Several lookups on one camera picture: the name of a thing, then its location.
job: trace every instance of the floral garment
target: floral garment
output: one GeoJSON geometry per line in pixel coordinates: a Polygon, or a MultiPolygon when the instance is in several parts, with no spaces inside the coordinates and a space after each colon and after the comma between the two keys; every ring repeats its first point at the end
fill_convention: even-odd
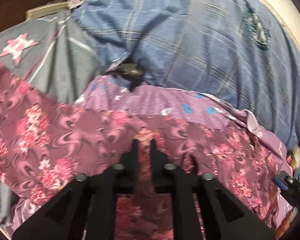
{"type": "Polygon", "coordinates": [[[271,178],[285,168],[285,148],[272,150],[242,124],[229,119],[214,129],[170,115],[59,104],[0,62],[0,178],[20,197],[41,206],[74,175],[102,173],[131,149],[133,138],[140,141],[138,190],[119,198],[117,239],[173,238],[170,196],[155,194],[151,184],[152,138],[173,163],[187,172],[215,174],[275,227],[278,188],[271,178]]]}

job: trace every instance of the gray garment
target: gray garment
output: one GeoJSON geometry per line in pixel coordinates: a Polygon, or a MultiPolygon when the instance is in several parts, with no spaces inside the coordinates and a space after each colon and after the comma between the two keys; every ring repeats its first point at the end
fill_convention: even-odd
{"type": "MultiPolygon", "coordinates": [[[[87,34],[66,11],[25,21],[3,31],[0,55],[10,43],[8,49],[18,56],[22,42],[18,43],[17,38],[23,34],[27,34],[25,40],[39,43],[23,50],[19,64],[13,60],[13,54],[0,57],[0,61],[59,102],[72,104],[102,70],[87,34]]],[[[10,217],[11,196],[12,192],[0,181],[0,223],[10,217]]]]}

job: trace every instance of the maroon fabric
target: maroon fabric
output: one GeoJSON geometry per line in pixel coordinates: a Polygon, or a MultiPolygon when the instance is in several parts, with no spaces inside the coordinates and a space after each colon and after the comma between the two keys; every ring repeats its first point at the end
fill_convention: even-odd
{"type": "Polygon", "coordinates": [[[151,184],[149,142],[187,172],[211,172],[268,226],[275,227],[284,160],[229,120],[211,129],[171,116],[98,111],[59,104],[0,63],[0,178],[20,197],[42,205],[75,174],[95,175],[140,141],[138,190],[121,196],[117,239],[172,239],[171,199],[151,184]]]}

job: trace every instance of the star print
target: star print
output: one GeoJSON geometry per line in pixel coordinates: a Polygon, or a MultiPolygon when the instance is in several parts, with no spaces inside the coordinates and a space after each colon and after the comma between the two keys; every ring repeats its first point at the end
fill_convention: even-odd
{"type": "Polygon", "coordinates": [[[4,57],[8,54],[11,54],[14,65],[19,66],[23,50],[39,44],[39,42],[37,41],[27,40],[27,38],[28,38],[28,33],[25,33],[25,34],[21,34],[15,40],[6,41],[8,43],[8,46],[6,46],[3,49],[2,53],[0,54],[0,57],[4,57]]]}

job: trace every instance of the clothing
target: clothing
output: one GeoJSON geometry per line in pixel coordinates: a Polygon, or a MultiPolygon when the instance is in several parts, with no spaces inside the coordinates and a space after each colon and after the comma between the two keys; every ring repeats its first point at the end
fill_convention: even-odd
{"type": "Polygon", "coordinates": [[[149,143],[155,138],[158,149],[173,163],[187,172],[215,174],[268,226],[276,227],[278,188],[271,178],[281,169],[290,172],[286,148],[279,143],[280,147],[272,149],[260,130],[249,130],[244,121],[253,115],[242,121],[230,113],[215,115],[228,119],[223,129],[171,115],[60,104],[0,62],[0,179],[20,197],[41,206],[74,175],[100,174],[117,163],[136,138],[140,141],[139,190],[133,197],[121,196],[116,236],[171,239],[170,196],[156,195],[151,183],[149,143]]]}
{"type": "MultiPolygon", "coordinates": [[[[17,76],[60,102],[73,103],[102,70],[85,32],[65,11],[0,33],[0,60],[17,76]]],[[[0,183],[0,223],[12,192],[0,183]]]]}
{"type": "Polygon", "coordinates": [[[298,143],[300,52],[260,1],[84,0],[72,15],[103,65],[132,55],[149,84],[212,94],[298,143]]]}

